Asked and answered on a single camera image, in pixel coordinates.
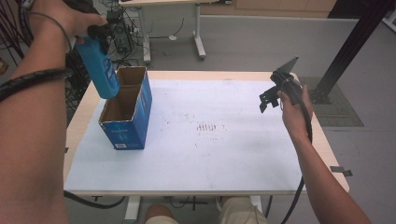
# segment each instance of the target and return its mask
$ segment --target person's fingers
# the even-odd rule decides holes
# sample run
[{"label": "person's fingers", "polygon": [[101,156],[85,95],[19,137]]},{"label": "person's fingers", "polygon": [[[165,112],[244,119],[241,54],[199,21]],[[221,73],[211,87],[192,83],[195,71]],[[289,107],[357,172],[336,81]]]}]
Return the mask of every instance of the person's fingers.
[{"label": "person's fingers", "polygon": [[309,101],[309,93],[308,93],[308,86],[303,85],[303,95],[302,98],[304,101]]},{"label": "person's fingers", "polygon": [[290,102],[289,96],[283,91],[278,91],[277,96],[279,96],[279,98],[283,102],[283,104],[285,104],[286,102]]},{"label": "person's fingers", "polygon": [[84,14],[84,19],[86,22],[87,27],[91,25],[102,26],[107,24],[106,18],[93,13],[86,13]]}]

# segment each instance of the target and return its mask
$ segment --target black pole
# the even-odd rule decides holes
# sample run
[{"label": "black pole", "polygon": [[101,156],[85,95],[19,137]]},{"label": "black pole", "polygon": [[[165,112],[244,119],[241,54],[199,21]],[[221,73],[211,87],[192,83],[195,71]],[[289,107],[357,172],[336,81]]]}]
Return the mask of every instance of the black pole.
[{"label": "black pole", "polygon": [[347,70],[347,67],[361,50],[361,47],[388,13],[393,2],[394,0],[376,0],[371,2],[346,39],[343,47],[338,51],[319,84],[311,91],[310,96],[314,104],[327,104],[330,102],[329,93],[335,83]]}]

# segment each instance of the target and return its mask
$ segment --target person's knee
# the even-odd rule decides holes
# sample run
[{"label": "person's knee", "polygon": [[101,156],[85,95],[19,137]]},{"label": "person's knee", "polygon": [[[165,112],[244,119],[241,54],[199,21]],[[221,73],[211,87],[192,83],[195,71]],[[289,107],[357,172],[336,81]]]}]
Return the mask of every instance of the person's knee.
[{"label": "person's knee", "polygon": [[152,217],[158,217],[158,216],[174,218],[171,210],[168,207],[166,207],[165,205],[160,204],[160,203],[155,203],[155,204],[152,204],[148,208],[148,211],[146,213],[145,222],[147,222]]}]

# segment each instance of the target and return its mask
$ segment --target shorts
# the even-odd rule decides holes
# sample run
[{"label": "shorts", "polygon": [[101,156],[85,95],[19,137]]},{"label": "shorts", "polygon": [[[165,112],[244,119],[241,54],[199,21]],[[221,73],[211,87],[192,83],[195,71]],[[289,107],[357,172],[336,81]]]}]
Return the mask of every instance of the shorts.
[{"label": "shorts", "polygon": [[[249,197],[234,197],[221,208],[220,224],[268,224],[262,212],[254,206]],[[149,219],[146,224],[178,224],[170,217],[158,216]]]}]

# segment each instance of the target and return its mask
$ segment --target human arm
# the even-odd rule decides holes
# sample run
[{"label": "human arm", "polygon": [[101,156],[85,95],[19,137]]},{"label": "human arm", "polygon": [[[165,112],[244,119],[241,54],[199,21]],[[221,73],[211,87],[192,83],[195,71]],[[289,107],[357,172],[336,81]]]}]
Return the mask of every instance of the human arm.
[{"label": "human arm", "polygon": [[[36,0],[32,11],[58,21],[68,37],[99,15],[79,13],[62,0]],[[35,37],[11,78],[65,67],[66,37],[55,22],[30,15]],[[5,223],[66,223],[63,162],[66,131],[64,81],[19,91],[0,102],[0,217]]]},{"label": "human arm", "polygon": [[[370,223],[310,143],[300,106],[291,105],[286,93],[279,95],[283,102],[283,121],[297,152],[308,198],[319,222]],[[312,118],[313,108],[306,86],[303,87],[303,100]]]}]

